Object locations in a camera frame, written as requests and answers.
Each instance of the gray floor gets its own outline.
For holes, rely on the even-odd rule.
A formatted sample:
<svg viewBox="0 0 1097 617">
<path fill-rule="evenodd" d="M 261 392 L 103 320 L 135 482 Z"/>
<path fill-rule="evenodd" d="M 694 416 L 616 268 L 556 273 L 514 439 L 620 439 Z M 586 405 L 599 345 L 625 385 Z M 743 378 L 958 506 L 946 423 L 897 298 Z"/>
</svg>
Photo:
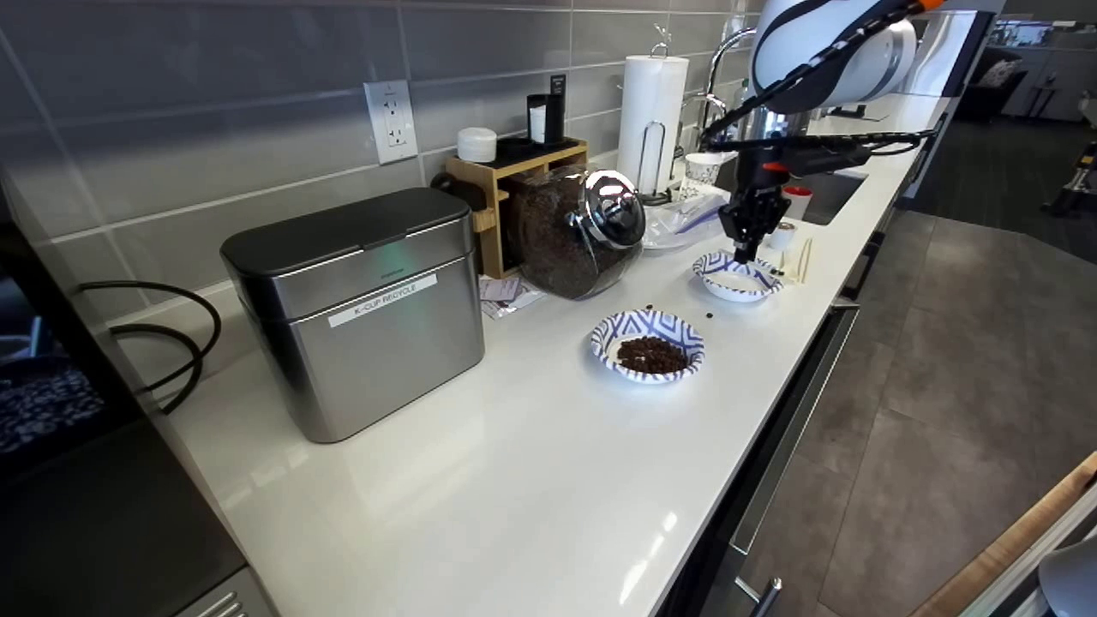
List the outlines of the gray floor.
<svg viewBox="0 0 1097 617">
<path fill-rule="evenodd" d="M 1011 176 L 963 168 L 1003 190 L 951 191 L 951 168 L 934 214 L 1038 207 L 1002 207 Z M 1097 445 L 1097 265 L 1034 236 L 929 214 L 895 224 L 747 558 L 750 584 L 786 578 L 777 615 L 911 615 Z"/>
</svg>

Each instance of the electrical outlet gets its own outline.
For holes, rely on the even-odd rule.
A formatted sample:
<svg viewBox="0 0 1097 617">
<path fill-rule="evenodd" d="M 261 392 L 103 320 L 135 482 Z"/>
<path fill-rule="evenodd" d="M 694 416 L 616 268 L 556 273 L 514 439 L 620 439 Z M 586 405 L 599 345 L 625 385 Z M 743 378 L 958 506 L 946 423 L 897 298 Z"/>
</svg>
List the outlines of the electrical outlet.
<svg viewBox="0 0 1097 617">
<path fill-rule="evenodd" d="M 412 117 L 412 97 L 409 82 L 362 82 L 368 106 L 372 106 L 372 126 L 377 140 L 380 160 L 401 160 L 414 158 L 414 117 Z"/>
</svg>

